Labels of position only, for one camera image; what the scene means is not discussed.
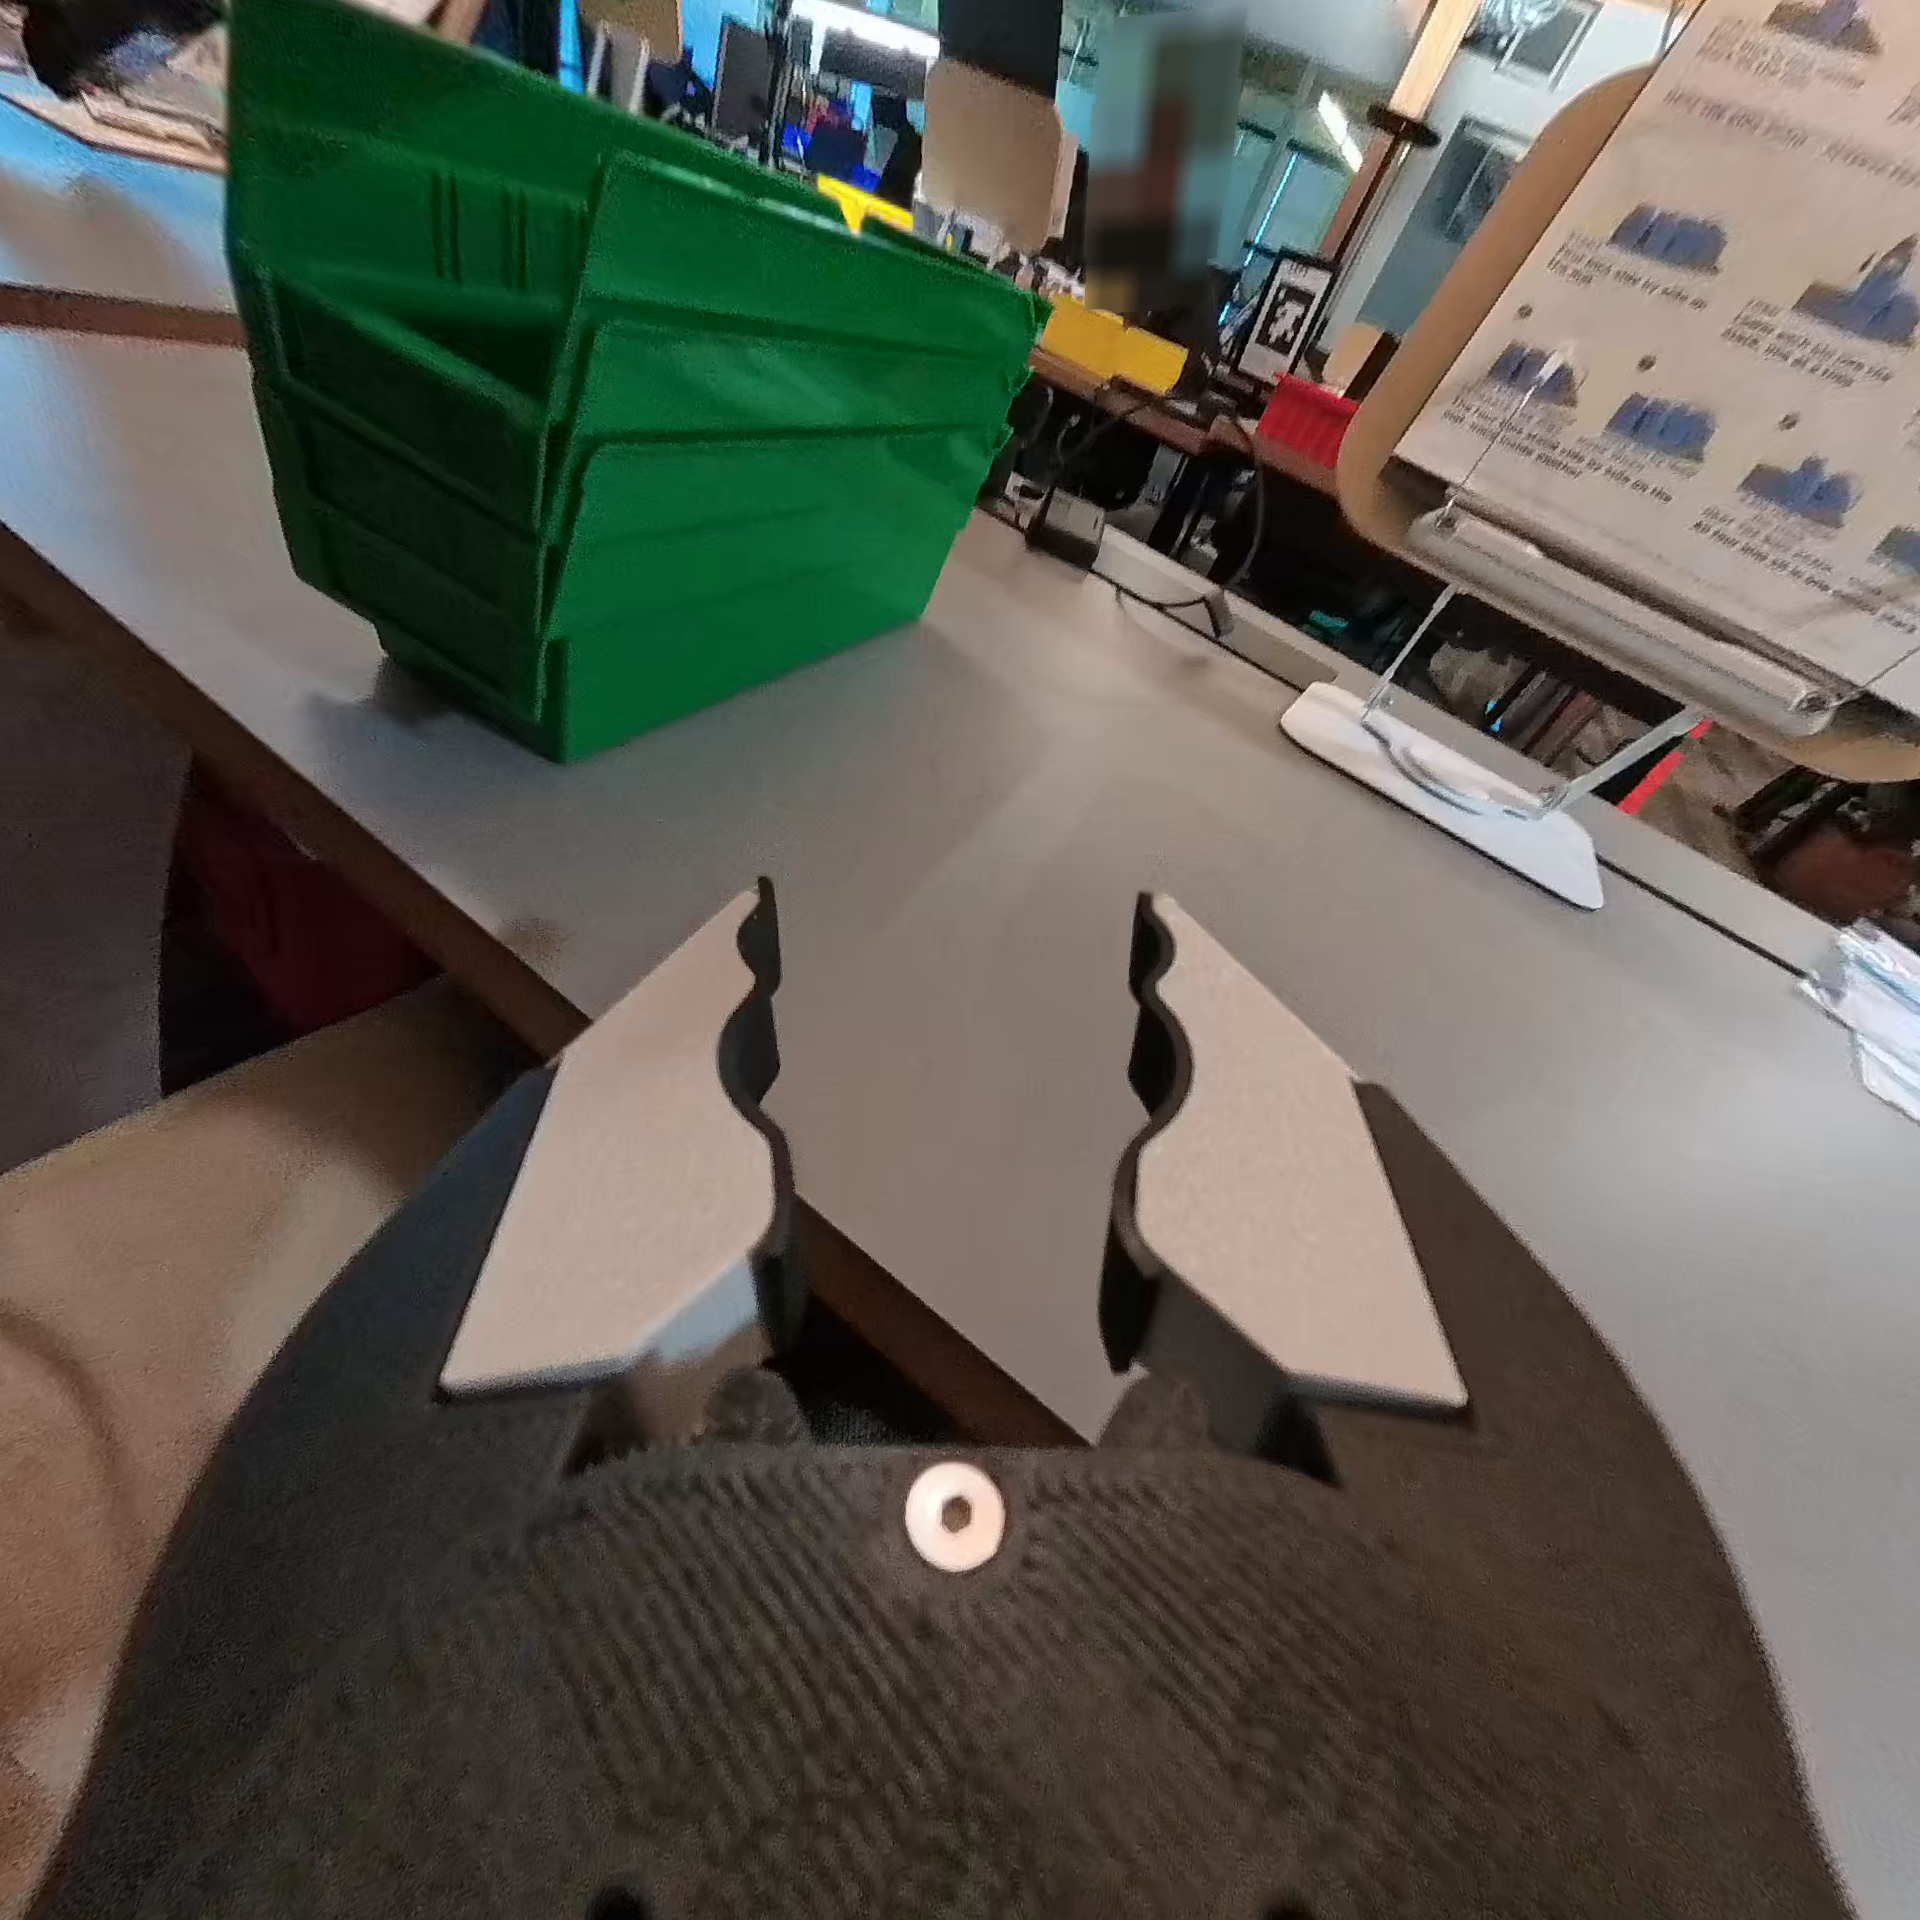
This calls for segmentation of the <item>wooden board on small stand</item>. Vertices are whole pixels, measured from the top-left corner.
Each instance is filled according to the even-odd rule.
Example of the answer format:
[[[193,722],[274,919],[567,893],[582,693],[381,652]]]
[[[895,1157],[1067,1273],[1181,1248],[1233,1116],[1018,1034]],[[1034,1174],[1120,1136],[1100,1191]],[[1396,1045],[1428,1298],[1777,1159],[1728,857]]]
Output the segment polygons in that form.
[[[1082,150],[1053,99],[940,54],[924,78],[920,197],[1032,255],[1059,238]]]

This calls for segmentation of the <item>red plastic bin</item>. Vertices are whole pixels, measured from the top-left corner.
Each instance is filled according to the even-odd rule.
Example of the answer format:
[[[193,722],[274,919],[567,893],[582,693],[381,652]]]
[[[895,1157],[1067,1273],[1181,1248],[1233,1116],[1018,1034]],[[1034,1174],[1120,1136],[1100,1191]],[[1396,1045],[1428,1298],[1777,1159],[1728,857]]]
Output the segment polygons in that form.
[[[1282,373],[1271,381],[1256,432],[1312,464],[1334,468],[1357,410],[1360,401],[1352,396]]]

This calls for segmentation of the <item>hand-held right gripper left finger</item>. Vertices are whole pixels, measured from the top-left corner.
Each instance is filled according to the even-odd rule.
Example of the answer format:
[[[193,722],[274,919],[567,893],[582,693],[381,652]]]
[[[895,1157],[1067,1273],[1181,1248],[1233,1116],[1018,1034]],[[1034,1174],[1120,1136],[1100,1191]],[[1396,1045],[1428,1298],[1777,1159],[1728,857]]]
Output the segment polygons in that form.
[[[766,1110],[782,972],[758,875],[558,1053],[444,1353],[448,1402],[582,1387],[673,1445],[794,1343],[798,1188]]]

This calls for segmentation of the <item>white stand with wooden board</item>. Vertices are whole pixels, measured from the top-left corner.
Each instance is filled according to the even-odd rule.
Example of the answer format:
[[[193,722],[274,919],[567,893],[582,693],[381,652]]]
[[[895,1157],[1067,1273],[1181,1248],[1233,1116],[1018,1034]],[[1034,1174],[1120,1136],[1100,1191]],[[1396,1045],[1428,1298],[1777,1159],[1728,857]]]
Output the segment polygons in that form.
[[[1582,910],[1602,907],[1603,889],[1593,842],[1572,816],[1572,803],[1629,766],[1636,747],[1619,747],[1586,775],[1538,793],[1483,772],[1399,718],[1389,705],[1396,674],[1416,642],[1461,597],[1524,622],[1673,702],[1675,714],[1645,732],[1649,751],[1709,719],[1838,780],[1916,778],[1918,691],[1916,709],[1907,712],[1560,563],[1536,558],[1520,570],[1497,566],[1494,533],[1479,520],[1466,523],[1452,493],[1396,456],[1409,421],[1673,44],[1657,61],[1578,96],[1534,139],[1360,406],[1335,461],[1341,513],[1357,536],[1426,570],[1442,589],[1366,695],[1319,686],[1301,691],[1279,718],[1294,746]]]

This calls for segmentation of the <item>clear plastic bag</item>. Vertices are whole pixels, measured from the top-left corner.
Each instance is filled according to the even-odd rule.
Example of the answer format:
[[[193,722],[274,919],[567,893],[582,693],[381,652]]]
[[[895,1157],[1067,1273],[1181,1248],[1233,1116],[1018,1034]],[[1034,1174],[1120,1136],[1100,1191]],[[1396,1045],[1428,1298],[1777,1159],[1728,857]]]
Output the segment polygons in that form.
[[[1863,1092],[1918,1121],[1918,955],[1874,921],[1836,932],[1798,989],[1850,1035]]]

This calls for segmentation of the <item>background wooden table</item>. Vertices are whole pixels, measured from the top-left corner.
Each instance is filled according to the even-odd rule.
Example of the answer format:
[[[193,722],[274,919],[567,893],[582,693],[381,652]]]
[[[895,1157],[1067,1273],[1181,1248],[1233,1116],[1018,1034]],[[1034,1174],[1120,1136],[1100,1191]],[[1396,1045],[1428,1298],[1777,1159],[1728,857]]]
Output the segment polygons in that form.
[[[1338,498],[1335,468],[1289,443],[1260,434],[1246,420],[1224,415],[1206,425],[1178,413],[1167,398],[1122,381],[1104,381],[1085,367],[1045,347],[1027,355],[1032,375],[1048,388],[1091,406],[1104,418],[1120,420],[1187,460],[1233,457],[1279,474],[1324,498]]]

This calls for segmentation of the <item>printed instruction sheet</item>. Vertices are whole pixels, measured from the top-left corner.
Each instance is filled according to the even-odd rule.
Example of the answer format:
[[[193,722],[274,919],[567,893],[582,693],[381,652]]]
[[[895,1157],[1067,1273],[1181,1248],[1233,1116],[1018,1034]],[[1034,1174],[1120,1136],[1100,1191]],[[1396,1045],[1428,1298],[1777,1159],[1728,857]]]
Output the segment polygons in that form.
[[[1906,712],[1918,5],[1701,4],[1396,457],[1558,563]]]

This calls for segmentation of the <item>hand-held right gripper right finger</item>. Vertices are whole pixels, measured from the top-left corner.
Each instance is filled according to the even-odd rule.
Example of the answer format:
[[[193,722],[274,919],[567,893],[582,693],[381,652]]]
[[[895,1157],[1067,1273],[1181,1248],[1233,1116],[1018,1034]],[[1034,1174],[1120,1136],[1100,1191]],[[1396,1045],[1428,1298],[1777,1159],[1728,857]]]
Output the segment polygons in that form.
[[[1355,1071],[1163,892],[1135,899],[1126,979],[1142,1121],[1100,1270],[1111,1372],[1193,1390],[1214,1438],[1319,1407],[1464,1418]]]

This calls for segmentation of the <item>grey desk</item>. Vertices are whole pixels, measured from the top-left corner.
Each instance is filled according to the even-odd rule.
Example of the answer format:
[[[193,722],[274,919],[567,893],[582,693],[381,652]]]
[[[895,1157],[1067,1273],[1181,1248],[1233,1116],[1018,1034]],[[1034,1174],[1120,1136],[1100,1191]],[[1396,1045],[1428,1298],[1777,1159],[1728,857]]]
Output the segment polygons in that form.
[[[812,1210],[1082,1436],[1142,892],[1392,1092],[1637,1381],[1740,1571],[1861,1915],[1916,1915],[1916,1124],[1822,923],[1633,820],[1580,914],[1279,732],[1256,665],[989,518],[924,619],[578,766],[286,561],[243,357],[3,333],[9,589],[539,1049],[751,878]]]

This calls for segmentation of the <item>brown pole with black disc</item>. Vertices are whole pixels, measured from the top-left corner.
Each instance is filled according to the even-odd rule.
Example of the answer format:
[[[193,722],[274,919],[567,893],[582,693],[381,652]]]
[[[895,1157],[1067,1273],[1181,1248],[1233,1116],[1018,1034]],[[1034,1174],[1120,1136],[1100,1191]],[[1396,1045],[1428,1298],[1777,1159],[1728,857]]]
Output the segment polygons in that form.
[[[1341,287],[1403,156],[1438,144],[1428,112],[1479,7],[1479,2],[1429,2],[1416,7],[1399,74],[1385,99],[1366,110],[1369,134],[1324,236],[1322,255],[1331,267],[1329,292]]]

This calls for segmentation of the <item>dark red cloth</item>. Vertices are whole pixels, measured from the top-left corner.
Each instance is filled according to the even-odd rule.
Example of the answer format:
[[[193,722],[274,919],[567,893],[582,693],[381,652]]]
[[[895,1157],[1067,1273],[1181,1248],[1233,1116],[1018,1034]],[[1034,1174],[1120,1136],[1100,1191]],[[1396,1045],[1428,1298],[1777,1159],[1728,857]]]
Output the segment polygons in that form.
[[[346,875],[190,757],[167,878],[190,952],[276,1044],[397,1000],[439,965]]]

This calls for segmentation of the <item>black and white marker sign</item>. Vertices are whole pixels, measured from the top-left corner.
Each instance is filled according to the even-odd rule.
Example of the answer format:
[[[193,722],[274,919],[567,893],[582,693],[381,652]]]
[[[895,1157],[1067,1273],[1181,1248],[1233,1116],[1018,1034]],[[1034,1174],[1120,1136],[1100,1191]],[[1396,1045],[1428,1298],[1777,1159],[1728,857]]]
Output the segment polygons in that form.
[[[1260,300],[1236,345],[1233,369],[1260,384],[1294,375],[1312,345],[1335,275],[1338,264],[1327,255],[1292,248],[1274,252]]]

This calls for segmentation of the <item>person's beige trouser leg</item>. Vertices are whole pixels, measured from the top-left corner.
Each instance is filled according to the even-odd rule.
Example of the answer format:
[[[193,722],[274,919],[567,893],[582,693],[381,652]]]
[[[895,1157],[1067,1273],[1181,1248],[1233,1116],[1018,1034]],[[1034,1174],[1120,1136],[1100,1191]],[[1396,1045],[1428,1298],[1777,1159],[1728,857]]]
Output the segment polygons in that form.
[[[230,1418],[527,1059],[439,977],[3,1174],[3,1915],[45,1875]]]

